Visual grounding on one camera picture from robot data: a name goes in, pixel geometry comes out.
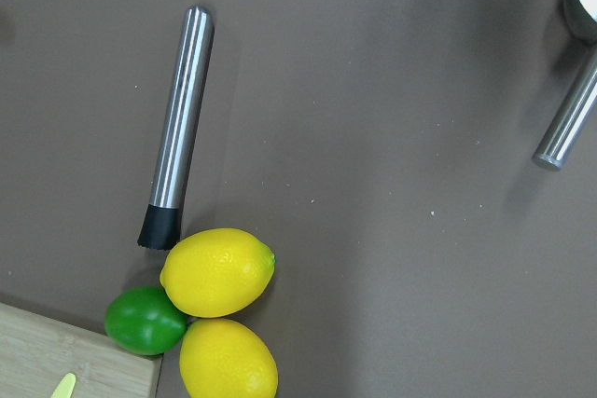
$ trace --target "metal handle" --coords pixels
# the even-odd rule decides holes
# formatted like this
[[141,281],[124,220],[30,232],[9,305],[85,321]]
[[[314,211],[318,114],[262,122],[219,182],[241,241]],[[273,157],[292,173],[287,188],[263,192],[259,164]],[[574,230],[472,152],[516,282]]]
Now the metal handle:
[[562,169],[597,98],[597,50],[576,77],[572,88],[537,147],[534,162],[548,170]]
[[182,207],[201,110],[214,24],[202,7],[187,10],[139,244],[170,249],[180,238]]

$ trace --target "yellow lemon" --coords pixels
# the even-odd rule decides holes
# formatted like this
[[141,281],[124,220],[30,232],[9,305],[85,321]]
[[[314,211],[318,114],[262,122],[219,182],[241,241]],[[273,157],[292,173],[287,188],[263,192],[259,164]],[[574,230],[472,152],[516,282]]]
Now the yellow lemon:
[[170,300],[191,316],[220,317],[243,309],[270,282],[275,256],[238,228],[214,228],[176,244],[161,270]]
[[191,398],[273,398],[278,369],[263,341],[228,319],[199,319],[185,333],[180,375]]

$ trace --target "wooden cutting board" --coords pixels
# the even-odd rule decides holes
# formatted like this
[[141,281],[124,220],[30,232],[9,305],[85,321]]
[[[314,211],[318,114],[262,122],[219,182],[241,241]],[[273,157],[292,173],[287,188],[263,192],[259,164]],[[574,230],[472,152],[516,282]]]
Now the wooden cutting board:
[[109,337],[0,303],[0,397],[49,398],[73,372],[73,398],[155,397],[161,357],[120,349]]

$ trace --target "knife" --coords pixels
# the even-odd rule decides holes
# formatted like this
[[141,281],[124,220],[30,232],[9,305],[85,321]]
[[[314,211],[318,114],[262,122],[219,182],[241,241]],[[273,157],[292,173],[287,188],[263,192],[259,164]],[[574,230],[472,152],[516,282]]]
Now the knife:
[[73,373],[67,373],[64,375],[54,393],[49,398],[71,398],[73,395],[73,389],[75,388],[76,376]]

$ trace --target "gray countertop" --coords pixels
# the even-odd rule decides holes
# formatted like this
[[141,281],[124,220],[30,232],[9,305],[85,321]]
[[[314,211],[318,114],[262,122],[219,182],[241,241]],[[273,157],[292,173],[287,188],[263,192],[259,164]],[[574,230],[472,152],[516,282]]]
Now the gray countertop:
[[[531,162],[587,49],[561,0],[0,0],[0,299],[103,331],[184,11],[215,16],[183,233],[253,232],[280,398],[594,397],[597,125]],[[178,349],[158,397],[185,397]]]

